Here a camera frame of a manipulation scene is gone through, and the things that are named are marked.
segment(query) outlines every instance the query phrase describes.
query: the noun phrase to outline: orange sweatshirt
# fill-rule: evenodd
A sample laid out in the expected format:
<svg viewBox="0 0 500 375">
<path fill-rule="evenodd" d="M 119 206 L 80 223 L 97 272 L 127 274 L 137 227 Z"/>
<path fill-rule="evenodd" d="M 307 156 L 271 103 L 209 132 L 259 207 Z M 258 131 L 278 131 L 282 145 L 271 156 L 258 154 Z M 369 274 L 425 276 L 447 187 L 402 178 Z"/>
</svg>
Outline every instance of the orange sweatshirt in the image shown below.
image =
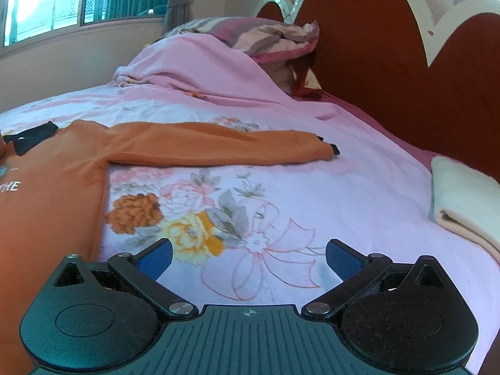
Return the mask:
<svg viewBox="0 0 500 375">
<path fill-rule="evenodd" d="M 109 163 L 146 166 L 272 165 L 330 159 L 332 147 L 297 131 L 239 132 L 216 124 L 77 120 L 23 156 L 0 139 L 0 374 L 32 365 L 19 324 L 69 253 L 96 260 Z"/>
</svg>

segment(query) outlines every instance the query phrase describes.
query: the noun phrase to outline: ridged plastic surface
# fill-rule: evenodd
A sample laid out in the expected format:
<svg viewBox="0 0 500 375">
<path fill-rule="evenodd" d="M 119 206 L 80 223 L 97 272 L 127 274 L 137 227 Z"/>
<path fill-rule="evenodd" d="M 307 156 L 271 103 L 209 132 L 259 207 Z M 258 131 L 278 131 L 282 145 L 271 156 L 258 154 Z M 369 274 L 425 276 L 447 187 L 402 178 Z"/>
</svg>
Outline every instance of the ridged plastic surface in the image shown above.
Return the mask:
<svg viewBox="0 0 500 375">
<path fill-rule="evenodd" d="M 36 370 L 33 375 L 51 372 Z M 292 306 L 207 306 L 167 326 L 157 343 L 112 375 L 386 375 L 353 356 L 332 326 Z M 455 369 L 447 375 L 465 375 Z"/>
</svg>

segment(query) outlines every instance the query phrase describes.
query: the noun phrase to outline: yellow flower print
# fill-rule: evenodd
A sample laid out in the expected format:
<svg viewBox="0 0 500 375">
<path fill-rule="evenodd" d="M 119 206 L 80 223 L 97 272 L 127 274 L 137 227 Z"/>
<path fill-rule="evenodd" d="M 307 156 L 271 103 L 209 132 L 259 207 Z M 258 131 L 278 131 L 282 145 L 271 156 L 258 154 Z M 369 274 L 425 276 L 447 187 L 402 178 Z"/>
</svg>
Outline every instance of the yellow flower print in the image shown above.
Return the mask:
<svg viewBox="0 0 500 375">
<path fill-rule="evenodd" d="M 162 235 L 170 239 L 176 259 L 193 265 L 204 263 L 210 255 L 218 257 L 223 251 L 224 246 L 212 235 L 213 230 L 204 211 L 162 224 Z"/>
</svg>

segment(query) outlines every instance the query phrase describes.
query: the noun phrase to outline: cream towel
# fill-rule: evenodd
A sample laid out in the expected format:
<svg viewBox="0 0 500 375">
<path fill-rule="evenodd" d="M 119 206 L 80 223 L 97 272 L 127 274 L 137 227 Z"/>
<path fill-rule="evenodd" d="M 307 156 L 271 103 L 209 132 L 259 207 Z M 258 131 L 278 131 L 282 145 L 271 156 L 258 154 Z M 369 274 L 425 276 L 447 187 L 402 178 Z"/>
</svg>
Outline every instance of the cream towel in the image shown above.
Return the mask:
<svg viewBox="0 0 500 375">
<path fill-rule="evenodd" d="M 434 221 L 479 244 L 500 264 L 500 184 L 443 156 L 431 166 Z"/>
</svg>

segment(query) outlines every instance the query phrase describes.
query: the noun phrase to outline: pink bedsheet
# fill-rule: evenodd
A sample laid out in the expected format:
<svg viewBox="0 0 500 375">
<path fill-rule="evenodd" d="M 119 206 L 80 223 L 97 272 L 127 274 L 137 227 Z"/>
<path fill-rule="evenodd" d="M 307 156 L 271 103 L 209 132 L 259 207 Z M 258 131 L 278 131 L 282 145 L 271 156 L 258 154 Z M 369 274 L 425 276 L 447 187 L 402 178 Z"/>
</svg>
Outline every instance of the pink bedsheet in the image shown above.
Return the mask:
<svg viewBox="0 0 500 375">
<path fill-rule="evenodd" d="M 324 260 L 330 238 L 401 263 L 431 254 L 479 323 L 467 365 L 478 372 L 500 327 L 498 265 L 479 246 L 428 219 L 432 179 L 426 161 L 419 159 L 422 153 L 355 108 L 333 98 L 294 100 L 245 54 L 209 35 L 185 34 L 144 49 L 106 86 L 0 114 L 0 129 L 15 133 L 47 120 L 64 127 L 78 118 L 108 126 L 203 121 L 245 130 L 296 129 L 336 144 L 338 158 L 305 165 L 112 165 L 107 213 L 113 218 L 103 227 L 99 258 L 136 253 L 168 237 L 175 258 L 158 281 L 199 307 L 301 307 L 340 283 Z M 137 196 L 149 193 L 162 218 L 135 227 L 129 216 L 148 209 Z"/>
<path fill-rule="evenodd" d="M 359 109 L 358 107 L 346 101 L 339 99 L 338 97 L 335 97 L 332 94 L 323 93 L 321 101 L 334 103 L 342 107 L 344 110 L 347 110 L 349 113 L 356 116 L 361 121 L 366 122 L 366 124 L 376 129 L 378 132 L 389 138 L 392 142 L 400 146 L 407 153 L 413 156 L 417 161 L 419 161 L 423 166 L 425 166 L 429 171 L 431 170 L 431 161 L 433 160 L 434 156 L 439 155 L 438 153 L 420 149 L 417 148 L 416 146 L 408 144 L 406 141 L 403 141 L 402 139 L 396 137 L 394 134 L 391 134 L 389 131 L 387 131 L 373 117 L 366 114 L 366 112 L 364 112 L 363 110 Z"/>
</svg>

